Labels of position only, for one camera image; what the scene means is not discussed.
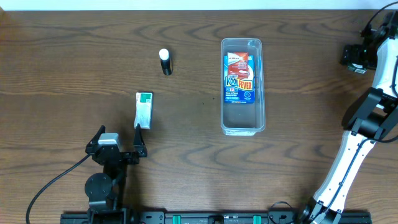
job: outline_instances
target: clear plastic bin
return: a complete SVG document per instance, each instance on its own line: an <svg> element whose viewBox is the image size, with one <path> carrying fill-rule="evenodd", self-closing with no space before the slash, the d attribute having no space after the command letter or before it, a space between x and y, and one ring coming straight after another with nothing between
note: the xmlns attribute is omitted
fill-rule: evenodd
<svg viewBox="0 0 398 224"><path fill-rule="evenodd" d="M224 90L224 56L231 52L247 52L254 57L254 102L227 103ZM259 39L225 38L221 42L221 127L226 135L252 136L266 127L262 44Z"/></svg>

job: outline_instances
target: wood grain surface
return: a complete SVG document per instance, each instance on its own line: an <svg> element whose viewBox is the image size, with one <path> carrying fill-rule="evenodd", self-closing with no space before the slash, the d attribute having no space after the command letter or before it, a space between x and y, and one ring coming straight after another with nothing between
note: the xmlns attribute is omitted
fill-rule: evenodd
<svg viewBox="0 0 398 224"><path fill-rule="evenodd" d="M23 223L32 197L82 157L103 124L125 150L135 94L153 91L147 159L129 168L124 203L177 210L267 210L306 203L326 177L347 107L374 72L341 66L345 44L374 11L6 12L0 26L0 223ZM266 130L231 137L220 126L220 50L226 37L261 39ZM173 53L163 75L158 51ZM346 208L398 222L397 144L377 144ZM32 223L85 211L88 160L49 187Z"/></svg>

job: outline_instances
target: black tube with white cap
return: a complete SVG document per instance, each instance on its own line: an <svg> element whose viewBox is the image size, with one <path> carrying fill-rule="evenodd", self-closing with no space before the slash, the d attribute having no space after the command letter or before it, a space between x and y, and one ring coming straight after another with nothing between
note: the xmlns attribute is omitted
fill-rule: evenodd
<svg viewBox="0 0 398 224"><path fill-rule="evenodd" d="M173 63L170 53L167 49L159 51L160 64L162 66L163 74L171 75L173 72Z"/></svg>

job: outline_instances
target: cable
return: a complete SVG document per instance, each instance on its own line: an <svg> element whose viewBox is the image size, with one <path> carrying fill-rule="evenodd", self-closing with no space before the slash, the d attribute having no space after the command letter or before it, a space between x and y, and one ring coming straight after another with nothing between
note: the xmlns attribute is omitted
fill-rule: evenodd
<svg viewBox="0 0 398 224"><path fill-rule="evenodd" d="M398 55L397 55L396 65L394 67L394 73L392 74L392 83L391 83L391 89L392 89L392 92L396 95L396 98L398 98L398 93L397 93L397 89L396 89L397 68L398 68Z"/></svg>
<svg viewBox="0 0 398 224"><path fill-rule="evenodd" d="M388 140L377 140L377 139L373 139L373 138L363 139L363 140L361 141L361 143L358 145L358 148L357 148L357 150L356 150L356 152L355 152L355 154L354 154L353 159L351 160L351 162L350 162L350 164L349 164L349 166L348 166L348 168L347 168L347 171L346 171L346 173L345 173L345 175L344 175L344 177L343 177L343 180L339 183L339 186L338 186L338 188L337 188L337 191L336 191L336 193L334 194L333 198L331 199L329 205L327 206L327 208L326 208L323 212L319 212L319 213L315 216L315 218L314 218L313 220L316 220L316 219L318 218L318 216L319 216L321 213L328 213L330 207L333 205L333 202L335 202L335 200L336 200L336 198L337 198L337 196L338 196L338 194L339 194L341 188L343 187L344 182L346 181L346 178L347 178L347 176L348 176L348 174L349 174L349 171L351 170L351 167L353 166L354 161L355 161L356 157L357 157L358 154L359 154L359 150L362 148L362 146L365 144L365 142L367 142L367 141L376 141L376 142L380 142L380 143L390 143L390 142L394 142L394 141L396 141L396 140L398 140L398 136L396 136L396 137L394 137L394 138L391 138L391 139L388 139Z"/></svg>
<svg viewBox="0 0 398 224"><path fill-rule="evenodd" d="M372 18L369 20L369 22L366 24L366 27L368 27L368 26L371 24L372 20L373 20L381 11L383 11L383 10L385 10L385 8L390 7L390 6L392 6L392 5L395 5L395 4L398 4L398 1L392 2L392 3L390 3L390 4L388 4L388 5L384 6L384 7L382 7L380 10L378 10L377 13L375 13L375 15L373 15Z"/></svg>
<svg viewBox="0 0 398 224"><path fill-rule="evenodd" d="M50 185L52 185L55 181L57 181L59 178L63 177L65 174L69 173L70 171L72 171L74 168L78 167L81 163L83 163L86 159L88 159L91 156L91 154L88 154L87 156L85 156L84 158L82 158L79 162L77 162L75 165L73 165L71 168L65 170L62 174L58 175L56 178L52 179L48 184L46 184L42 190L40 190L39 192L37 192L37 194L35 195L35 197L32 199L32 201L30 202L29 206L27 207L26 210L26 224L30 224L29 222L29 214L30 214L30 210L32 209L33 204L35 203L35 201L37 200L37 198L43 193L43 191L45 189L47 189L47 187L50 187Z"/></svg>

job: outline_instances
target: plastic container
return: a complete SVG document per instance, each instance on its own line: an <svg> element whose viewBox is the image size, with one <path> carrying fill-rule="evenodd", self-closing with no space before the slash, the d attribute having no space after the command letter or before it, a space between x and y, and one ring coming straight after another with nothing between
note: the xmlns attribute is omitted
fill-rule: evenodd
<svg viewBox="0 0 398 224"><path fill-rule="evenodd" d="M231 52L247 52L254 57L254 102L227 103L224 91L224 56ZM221 127L225 135L252 136L266 127L262 44L259 39L225 38L221 42Z"/></svg>

